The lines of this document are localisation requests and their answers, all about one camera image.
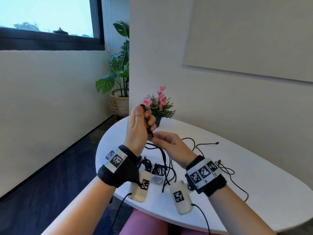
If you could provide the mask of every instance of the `person's right hand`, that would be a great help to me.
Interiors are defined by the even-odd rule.
[[[197,157],[175,133],[154,132],[152,142],[165,150],[168,156],[184,169]]]

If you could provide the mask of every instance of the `window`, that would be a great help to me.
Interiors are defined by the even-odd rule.
[[[101,0],[1,0],[0,50],[104,50]]]

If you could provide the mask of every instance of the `black wrist strap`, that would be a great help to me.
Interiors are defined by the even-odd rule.
[[[100,167],[97,176],[107,185],[116,188],[125,182],[135,182],[139,186],[139,170],[136,155],[126,146],[120,145],[116,152],[111,151],[105,157],[106,162]]]
[[[211,159],[198,156],[186,167],[189,186],[198,194],[204,192],[211,196],[215,191],[226,186],[221,169]]]

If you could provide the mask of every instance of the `sky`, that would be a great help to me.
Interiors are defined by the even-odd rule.
[[[0,0],[0,26],[23,22],[44,32],[61,27],[68,34],[93,36],[89,0]]]

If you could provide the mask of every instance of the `tree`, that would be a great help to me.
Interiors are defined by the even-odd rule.
[[[40,32],[37,24],[32,25],[28,22],[23,22],[22,24],[14,24],[14,27],[19,30],[32,30]]]

